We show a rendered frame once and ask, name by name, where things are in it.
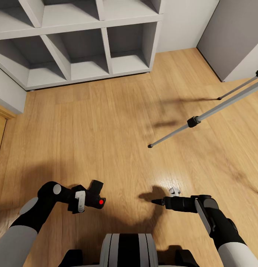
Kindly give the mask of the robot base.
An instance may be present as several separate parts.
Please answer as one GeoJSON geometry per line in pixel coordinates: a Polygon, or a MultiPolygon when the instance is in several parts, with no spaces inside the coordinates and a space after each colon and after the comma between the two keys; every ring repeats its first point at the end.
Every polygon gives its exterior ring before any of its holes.
{"type": "MultiPolygon", "coordinates": [[[[82,250],[68,250],[58,267],[99,267],[100,263],[83,266],[82,250]]],[[[175,251],[175,266],[158,263],[158,267],[200,267],[189,250],[175,251]]]]}

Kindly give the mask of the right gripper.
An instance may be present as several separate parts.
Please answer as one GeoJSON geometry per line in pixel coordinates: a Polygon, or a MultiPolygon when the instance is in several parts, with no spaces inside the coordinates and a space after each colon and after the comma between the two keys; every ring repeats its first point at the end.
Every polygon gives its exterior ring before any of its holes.
{"type": "Polygon", "coordinates": [[[159,200],[152,200],[153,204],[165,206],[167,210],[187,212],[184,207],[184,197],[164,197],[159,200]]]}

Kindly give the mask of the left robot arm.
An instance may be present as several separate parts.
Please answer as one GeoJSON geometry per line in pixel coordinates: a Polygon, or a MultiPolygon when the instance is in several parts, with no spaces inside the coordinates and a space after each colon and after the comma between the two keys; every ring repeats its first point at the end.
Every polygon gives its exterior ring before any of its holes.
{"type": "Polygon", "coordinates": [[[22,207],[19,218],[0,238],[0,267],[23,267],[56,202],[67,203],[68,211],[72,211],[72,214],[83,212],[85,191],[82,185],[68,189],[54,181],[44,184],[37,197],[22,207]]]}

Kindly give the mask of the digital camera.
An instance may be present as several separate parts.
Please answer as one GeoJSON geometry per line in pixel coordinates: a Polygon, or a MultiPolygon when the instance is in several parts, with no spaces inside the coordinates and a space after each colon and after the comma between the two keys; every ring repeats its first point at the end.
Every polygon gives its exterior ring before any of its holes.
{"type": "Polygon", "coordinates": [[[89,190],[86,190],[86,196],[85,196],[85,206],[87,207],[93,207],[97,209],[102,209],[104,207],[104,204],[106,202],[106,198],[101,198],[100,197],[100,192],[103,187],[103,183],[94,180],[91,188],[89,190]]]}

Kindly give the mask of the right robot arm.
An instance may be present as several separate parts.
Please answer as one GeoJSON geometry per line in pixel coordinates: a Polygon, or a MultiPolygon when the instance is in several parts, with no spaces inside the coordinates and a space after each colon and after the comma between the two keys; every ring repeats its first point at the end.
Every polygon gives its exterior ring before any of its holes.
{"type": "Polygon", "coordinates": [[[152,200],[167,210],[198,213],[209,236],[213,238],[224,267],[258,267],[258,259],[240,237],[235,223],[219,210],[211,195],[179,197],[179,189],[172,187],[171,197],[152,200]]]}

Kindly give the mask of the robot trunk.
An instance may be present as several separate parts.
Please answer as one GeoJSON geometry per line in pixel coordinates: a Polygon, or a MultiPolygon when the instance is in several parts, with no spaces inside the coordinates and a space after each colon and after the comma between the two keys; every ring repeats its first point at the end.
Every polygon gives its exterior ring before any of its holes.
{"type": "Polygon", "coordinates": [[[99,267],[158,267],[157,250],[151,234],[107,234],[101,248],[99,267]]]}

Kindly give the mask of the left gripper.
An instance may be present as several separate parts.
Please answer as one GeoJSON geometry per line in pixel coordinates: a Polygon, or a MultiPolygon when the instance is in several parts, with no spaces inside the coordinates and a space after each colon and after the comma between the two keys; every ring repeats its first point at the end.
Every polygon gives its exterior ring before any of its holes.
{"type": "Polygon", "coordinates": [[[68,204],[68,211],[72,211],[72,214],[79,213],[78,211],[79,199],[75,198],[75,193],[78,191],[82,191],[82,190],[86,191],[86,188],[84,188],[82,185],[79,185],[79,186],[72,187],[69,190],[70,190],[70,195],[68,199],[63,203],[68,204]]]}

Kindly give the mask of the camera tripod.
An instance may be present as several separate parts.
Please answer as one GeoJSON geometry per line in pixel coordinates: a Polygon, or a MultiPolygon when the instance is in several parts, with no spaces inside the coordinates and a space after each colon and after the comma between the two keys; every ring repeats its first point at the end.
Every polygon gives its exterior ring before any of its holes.
{"type": "MultiPolygon", "coordinates": [[[[230,91],[229,93],[223,95],[222,97],[219,97],[218,100],[223,99],[224,97],[228,96],[229,94],[235,92],[236,90],[242,88],[243,86],[249,84],[250,82],[256,80],[258,78],[258,71],[256,72],[256,76],[253,77],[252,79],[248,80],[247,82],[243,83],[242,85],[238,86],[237,88],[233,89],[232,91],[230,91]]],[[[154,145],[157,145],[158,143],[166,140],[167,138],[181,132],[182,130],[186,129],[186,128],[193,128],[195,127],[197,124],[201,123],[201,121],[203,119],[206,119],[207,117],[215,114],[216,112],[219,112],[220,110],[230,106],[231,104],[236,103],[237,101],[245,98],[246,96],[249,96],[250,94],[254,93],[258,91],[258,82],[255,83],[254,85],[248,87],[247,89],[241,91],[240,93],[236,94],[235,96],[229,98],[228,100],[224,101],[223,103],[221,103],[220,105],[212,108],[211,110],[207,111],[206,113],[202,114],[201,116],[195,116],[192,117],[190,119],[188,119],[187,124],[182,126],[181,128],[177,129],[176,131],[168,134],[167,136],[163,137],[162,139],[156,141],[153,144],[148,145],[149,148],[152,148],[154,145]]]]}

